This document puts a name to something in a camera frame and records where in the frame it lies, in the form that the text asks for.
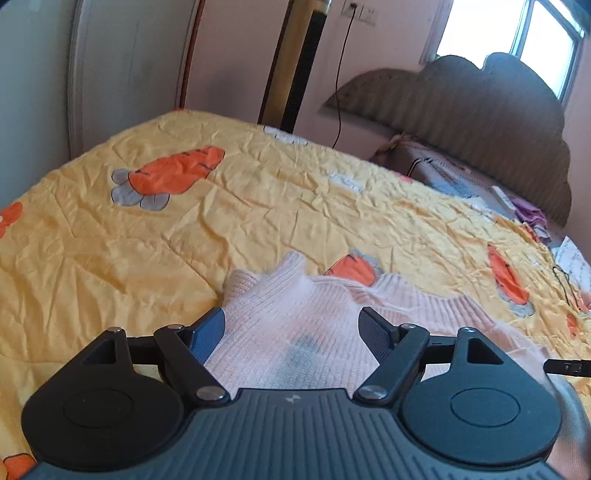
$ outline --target power outlet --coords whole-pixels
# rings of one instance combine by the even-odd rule
[[[373,7],[370,7],[369,5],[364,5],[361,8],[361,12],[359,12],[359,19],[362,22],[365,22],[375,27],[375,24],[378,20],[378,10]]]
[[[347,18],[351,18],[353,15],[355,15],[356,18],[359,18],[359,13],[361,12],[362,8],[363,5],[360,3],[346,0],[346,2],[343,4],[343,9],[341,10],[340,14],[341,16]]]

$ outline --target white wall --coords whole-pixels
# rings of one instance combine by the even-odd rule
[[[70,159],[66,87],[76,0],[0,9],[0,208]]]

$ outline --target black cable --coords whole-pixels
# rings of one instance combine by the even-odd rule
[[[339,68],[336,71],[335,99],[336,99],[336,110],[339,114],[339,133],[336,135],[335,143],[333,143],[333,148],[336,147],[336,143],[339,141],[340,130],[343,127],[343,122],[340,118],[340,103],[339,103],[340,64],[343,63],[343,55],[345,55],[345,47],[347,46],[347,39],[349,38],[349,32],[351,31],[351,25],[353,25],[353,20],[355,19],[355,12],[357,11],[357,4],[351,4],[350,7],[353,9],[353,15],[351,15],[351,21],[349,22],[349,28],[347,28],[347,34],[345,35],[345,41],[343,42],[343,51],[340,53]]]

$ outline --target knit sweater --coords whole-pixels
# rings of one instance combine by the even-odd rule
[[[471,326],[559,397],[563,423],[565,414],[571,420],[563,425],[548,462],[566,478],[591,478],[589,446],[579,445],[591,433],[578,398],[563,379],[548,380],[543,371],[547,354],[519,330],[494,321],[468,296],[444,299],[422,293],[400,275],[382,275],[365,287],[344,278],[308,277],[304,267],[304,257],[290,252],[270,274],[257,277],[236,270],[228,278],[226,332],[206,366],[232,396],[241,387],[343,387],[352,395],[378,366],[358,333],[364,306],[393,325],[415,323],[432,335],[454,336]],[[424,379],[448,368],[429,365]],[[582,426],[571,424],[581,420]]]

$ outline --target bedding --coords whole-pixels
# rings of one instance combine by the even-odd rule
[[[486,208],[494,210],[507,218],[525,221],[519,212],[509,212],[496,197],[491,187],[499,186],[506,195],[522,208],[529,206],[539,215],[537,222],[532,222],[536,235],[550,248],[558,247],[564,235],[561,227],[544,214],[519,197],[511,189],[497,180],[469,167],[457,158],[451,157],[435,148],[423,144],[408,134],[395,135],[392,140],[380,147],[369,161],[408,175],[438,192],[455,195],[464,199],[480,197]]]
[[[307,274],[359,251],[376,272],[468,295],[549,351],[590,358],[591,322],[554,275],[550,251],[522,227],[377,165],[209,113],[127,130],[0,216],[6,465],[29,461],[8,458],[28,452],[27,398],[101,331],[190,324],[221,304],[234,269],[270,271],[290,249],[306,257]],[[591,413],[589,381],[572,383]]]

